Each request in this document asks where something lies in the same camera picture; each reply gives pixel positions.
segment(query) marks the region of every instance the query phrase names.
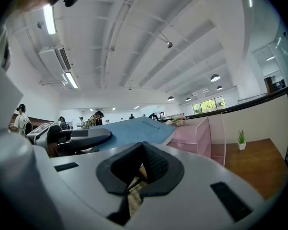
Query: wooden table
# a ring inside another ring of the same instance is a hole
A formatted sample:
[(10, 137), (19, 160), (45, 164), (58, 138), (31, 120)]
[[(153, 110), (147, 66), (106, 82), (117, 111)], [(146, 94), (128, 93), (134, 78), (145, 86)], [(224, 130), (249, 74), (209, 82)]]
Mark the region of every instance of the wooden table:
[(226, 144), (225, 167), (251, 184), (264, 199), (280, 192), (288, 181), (288, 169), (270, 139), (238, 145)]

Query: white flower pot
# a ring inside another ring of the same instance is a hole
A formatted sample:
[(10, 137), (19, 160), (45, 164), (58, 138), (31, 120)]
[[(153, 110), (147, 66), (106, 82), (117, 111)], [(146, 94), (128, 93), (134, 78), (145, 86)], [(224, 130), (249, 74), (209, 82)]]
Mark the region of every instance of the white flower pot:
[(240, 151), (242, 151), (242, 150), (244, 150), (244, 149), (245, 149), (245, 146), (246, 146), (246, 142), (245, 142), (245, 143), (243, 143), (243, 144), (240, 144), (240, 143), (238, 143), (238, 145), (239, 145), (239, 150), (240, 150)]

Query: wall-mounted air conditioning unit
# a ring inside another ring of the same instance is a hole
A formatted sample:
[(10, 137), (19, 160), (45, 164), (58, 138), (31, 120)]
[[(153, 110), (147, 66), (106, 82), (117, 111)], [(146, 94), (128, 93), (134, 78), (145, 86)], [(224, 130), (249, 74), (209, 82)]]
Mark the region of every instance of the wall-mounted air conditioning unit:
[(70, 71), (71, 69), (63, 46), (44, 47), (39, 52), (39, 56), (47, 70), (57, 80), (61, 80), (62, 73)]

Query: glass window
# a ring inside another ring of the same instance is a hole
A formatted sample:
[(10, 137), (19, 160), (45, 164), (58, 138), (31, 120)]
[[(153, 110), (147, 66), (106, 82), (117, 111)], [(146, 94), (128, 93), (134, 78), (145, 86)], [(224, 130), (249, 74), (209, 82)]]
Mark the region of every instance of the glass window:
[(220, 96), (215, 99), (200, 102), (193, 105), (194, 114), (209, 113), (226, 108), (224, 97)]
[(202, 109), (201, 109), (201, 105), (198, 103), (198, 104), (194, 104), (193, 105), (193, 111), (194, 111), (194, 114), (201, 114), (202, 113)]

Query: blue board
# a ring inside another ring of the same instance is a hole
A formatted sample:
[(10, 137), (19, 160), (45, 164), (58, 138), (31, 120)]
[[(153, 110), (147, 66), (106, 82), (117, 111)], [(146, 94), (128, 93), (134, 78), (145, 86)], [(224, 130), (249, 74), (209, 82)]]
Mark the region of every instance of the blue board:
[(113, 124), (90, 127), (90, 129), (96, 128), (105, 128), (113, 134), (110, 140), (97, 146), (99, 150), (107, 150), (128, 143), (143, 141), (162, 144), (176, 129), (148, 117), (139, 117)]

